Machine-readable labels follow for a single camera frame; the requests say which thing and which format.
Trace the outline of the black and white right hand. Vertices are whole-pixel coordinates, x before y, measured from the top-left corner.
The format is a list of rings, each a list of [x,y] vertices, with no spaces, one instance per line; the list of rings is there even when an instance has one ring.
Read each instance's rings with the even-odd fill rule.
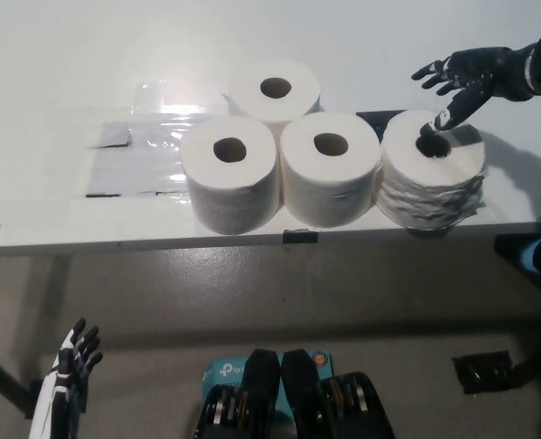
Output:
[[[506,47],[473,48],[457,51],[435,60],[415,72],[412,80],[422,80],[422,88],[438,87],[437,95],[456,94],[445,110],[424,124],[422,137],[455,128],[477,112],[492,97],[524,102],[536,95],[526,76],[532,45],[518,50]]]

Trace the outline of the white and black left hand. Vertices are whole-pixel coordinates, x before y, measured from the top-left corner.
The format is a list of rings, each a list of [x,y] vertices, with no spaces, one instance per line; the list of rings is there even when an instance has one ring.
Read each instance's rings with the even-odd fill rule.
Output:
[[[99,328],[86,329],[81,318],[60,345],[42,381],[29,431],[29,439],[71,439],[79,436],[81,416],[86,413],[89,380],[103,359]]]

